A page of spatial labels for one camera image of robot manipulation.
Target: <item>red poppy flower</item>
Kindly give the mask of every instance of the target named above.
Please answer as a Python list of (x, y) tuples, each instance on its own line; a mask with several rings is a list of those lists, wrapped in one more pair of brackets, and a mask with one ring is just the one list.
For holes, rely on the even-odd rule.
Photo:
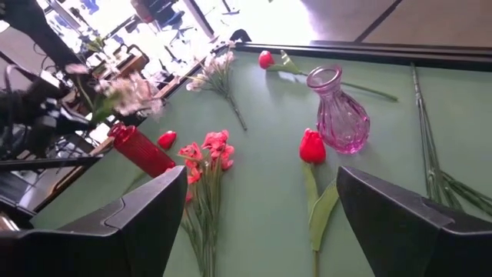
[(209, 132), (205, 136), (205, 140), (203, 141), (203, 145), (201, 145), (201, 147), (203, 149), (209, 149), (212, 151), (222, 150), (228, 139), (229, 139), (228, 130), (222, 130), (220, 132)]
[(198, 147), (198, 144), (196, 142), (193, 142), (190, 145), (180, 149), (178, 154), (187, 158), (191, 158), (186, 159), (184, 162), (189, 169), (188, 184), (198, 182), (201, 178), (201, 172), (198, 170), (198, 162), (203, 159), (203, 155), (201, 154), (201, 150), (200, 147)]
[(187, 191), (185, 203), (188, 204), (189, 202), (191, 202), (191, 200), (193, 200), (193, 193), (191, 193), (190, 191)]
[(188, 184), (194, 184), (200, 181), (201, 172), (197, 167), (190, 167), (190, 174), (188, 175)]
[(212, 157), (212, 161), (215, 161), (216, 158), (218, 158), (218, 156), (221, 156), (221, 167), (222, 170), (226, 171), (234, 164), (234, 161), (229, 159), (229, 157), (232, 154), (234, 154), (234, 146), (226, 145), (224, 147), (224, 150), (222, 150), (222, 152), (219, 151), (212, 152), (211, 157)]
[(309, 128), (304, 131), (304, 137), (299, 146), (299, 156), (308, 163), (321, 164), (326, 159), (323, 139), (319, 132)]

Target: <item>desk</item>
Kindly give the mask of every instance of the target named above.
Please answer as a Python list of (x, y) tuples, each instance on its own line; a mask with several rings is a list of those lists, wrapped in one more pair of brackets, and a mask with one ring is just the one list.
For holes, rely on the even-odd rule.
[[(118, 64), (119, 73), (114, 78), (126, 78), (133, 72), (141, 72), (147, 64), (148, 60), (142, 53), (134, 55), (128, 61), (122, 61)], [(98, 76), (98, 78), (107, 78), (110, 74), (111, 72), (106, 69)]]
[[(318, 96), (304, 84), (303, 77), (259, 68), (260, 50), (276, 52), (281, 48), (301, 70), (336, 63), (344, 69), (345, 82), (399, 98), (399, 102), (389, 102), (344, 87), (366, 108), (371, 133), (359, 154), (339, 155), (327, 148), (327, 164), (320, 170), (323, 186), (335, 177), (339, 165), (349, 165), (425, 194), (419, 119), (408, 66), (411, 60), (418, 66), (442, 168), (492, 195), (488, 185), (492, 145), (487, 127), (492, 118), (492, 73), (426, 67), (490, 68), (492, 55), (470, 50), (465, 57), (452, 49), (392, 52), (387, 47), (382, 51), (379, 46), (360, 45), (238, 45), (231, 84), (247, 132), (224, 99), (212, 92), (188, 92), (183, 85), (169, 97), (164, 117), (147, 119), (139, 127), (153, 141), (167, 130), (176, 131), (178, 140), (169, 151), (171, 156), (193, 141), (201, 143), (207, 132), (230, 132), (236, 153), (234, 167), (223, 178), (218, 276), (311, 275), (307, 199), (298, 146), (304, 130), (315, 127)], [(177, 157), (175, 161), (184, 164)], [(121, 196), (140, 172), (111, 151), (32, 223), (54, 229), (94, 211)], [(483, 216), (469, 205), (465, 209)], [(331, 216), (322, 249), (321, 276), (373, 275), (340, 205)], [(183, 231), (178, 233), (165, 276), (199, 276)]]

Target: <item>red tulip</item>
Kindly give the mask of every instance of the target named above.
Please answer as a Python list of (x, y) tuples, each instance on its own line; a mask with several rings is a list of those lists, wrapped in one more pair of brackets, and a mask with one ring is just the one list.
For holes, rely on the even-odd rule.
[(299, 156), (308, 163), (321, 164), (326, 159), (323, 139), (320, 133), (309, 128), (304, 131), (304, 137), (299, 146)]
[(260, 53), (260, 57), (258, 58), (258, 63), (260, 64), (260, 67), (262, 69), (267, 69), (270, 67), (270, 65), (275, 64), (275, 60), (274, 57), (271, 56), (271, 53), (265, 50)]
[(177, 136), (178, 134), (176, 134), (176, 132), (167, 131), (166, 133), (161, 135), (159, 140), (157, 140), (157, 143), (164, 150), (169, 150), (172, 147), (172, 145), (175, 143)]

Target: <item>floor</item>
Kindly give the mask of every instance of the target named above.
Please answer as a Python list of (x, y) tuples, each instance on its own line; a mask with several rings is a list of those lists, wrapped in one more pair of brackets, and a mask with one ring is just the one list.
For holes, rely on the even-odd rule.
[(229, 0), (255, 41), (492, 47), (488, 0)]

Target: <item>tulip lying on table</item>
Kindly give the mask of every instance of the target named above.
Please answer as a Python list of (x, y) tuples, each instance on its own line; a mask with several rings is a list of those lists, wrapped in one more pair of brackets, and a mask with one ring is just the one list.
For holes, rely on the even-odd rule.
[[(302, 72), (292, 61), (291, 57), (287, 55), (287, 53), (284, 50), (280, 50), (281, 53), (281, 58), (282, 58), (282, 63), (281, 64), (276, 64), (273, 56), (269, 51), (263, 51), (260, 53), (260, 56), (258, 57), (258, 64), (262, 69), (266, 69), (269, 72), (288, 72), (292, 73), (295, 75), (308, 75), (304, 72)], [(350, 86), (352, 88), (357, 88), (360, 90), (364, 90), (366, 92), (371, 92), (379, 96), (383, 96), (391, 101), (397, 102), (398, 97), (392, 96), (387, 94), (386, 92), (380, 92), (378, 90), (372, 89), (372, 88), (366, 88), (362, 85), (355, 85), (347, 82), (342, 82), (342, 85)]]
[(312, 169), (314, 165), (324, 163), (326, 150), (319, 132), (309, 128), (304, 132), (304, 137), (299, 146), (299, 156), (303, 160), (302, 169), (304, 173), (304, 184), (307, 194), (307, 210), (309, 213), (309, 235), (311, 237), (311, 247), (314, 254), (313, 276), (318, 277), (318, 260), (323, 240), (324, 230), (326, 229), (331, 211), (338, 201), (338, 191), (335, 181), (324, 190), (319, 196), (317, 192), (316, 180)]
[(175, 143), (177, 137), (178, 134), (176, 132), (167, 131), (159, 137), (159, 140), (157, 140), (157, 144), (161, 146), (162, 149), (169, 150)]

